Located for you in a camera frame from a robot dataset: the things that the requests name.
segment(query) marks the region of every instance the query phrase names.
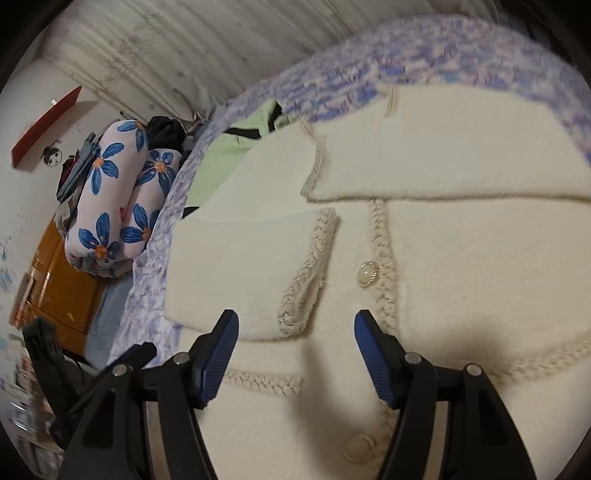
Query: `orange wooden furniture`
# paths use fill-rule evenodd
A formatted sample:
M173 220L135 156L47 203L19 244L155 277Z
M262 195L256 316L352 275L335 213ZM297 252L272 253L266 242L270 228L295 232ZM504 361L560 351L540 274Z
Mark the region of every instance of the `orange wooden furniture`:
M68 263L64 241L53 220L39 243L30 276L33 285L20 323L45 317L55 325L61 347L83 355L86 332L108 279L80 272Z

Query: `bed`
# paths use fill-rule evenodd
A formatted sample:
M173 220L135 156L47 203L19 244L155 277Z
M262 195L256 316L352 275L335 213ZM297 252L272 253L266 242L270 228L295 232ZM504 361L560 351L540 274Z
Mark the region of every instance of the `bed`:
M323 122L367 105L384 83L458 83L542 102L591 159L589 87L574 68L544 47L515 31L460 16L407 18L366 31L274 79L259 82L227 108L216 111L179 172L147 250L134 264L134 286L110 360L144 341L158 348L154 365L177 351L182 327L163 315L171 227L181 216L207 146L265 99L278 99L285 113L296 113L312 123ZM578 426L560 438L561 448L555 454L545 455L544 449L533 452L540 479L554 478L561 471L586 433L588 416L581 407Z

